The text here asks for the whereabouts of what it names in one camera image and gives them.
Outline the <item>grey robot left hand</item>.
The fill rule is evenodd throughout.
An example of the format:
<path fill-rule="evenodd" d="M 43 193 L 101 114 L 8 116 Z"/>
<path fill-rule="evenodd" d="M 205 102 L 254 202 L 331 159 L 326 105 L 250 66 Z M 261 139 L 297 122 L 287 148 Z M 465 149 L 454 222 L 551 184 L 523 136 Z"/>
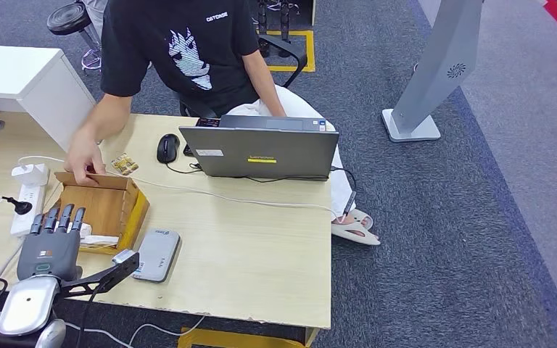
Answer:
<path fill-rule="evenodd" d="M 53 207 L 47 214 L 34 217 L 17 263 L 20 281 L 40 275 L 55 276 L 62 281 L 81 277 L 82 268 L 76 262 L 86 209 L 79 207 L 73 214 L 73 208 L 73 204 L 64 209 Z"/>

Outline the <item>person's right hand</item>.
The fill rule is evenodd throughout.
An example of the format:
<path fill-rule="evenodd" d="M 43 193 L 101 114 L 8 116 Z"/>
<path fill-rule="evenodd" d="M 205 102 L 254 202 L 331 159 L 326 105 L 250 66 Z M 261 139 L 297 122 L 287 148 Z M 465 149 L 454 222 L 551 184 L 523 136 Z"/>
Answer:
<path fill-rule="evenodd" d="M 76 138 L 72 141 L 64 164 L 65 171 L 74 175 L 75 182 L 82 186 L 98 186 L 90 174 L 106 173 L 102 153 L 92 138 Z"/>

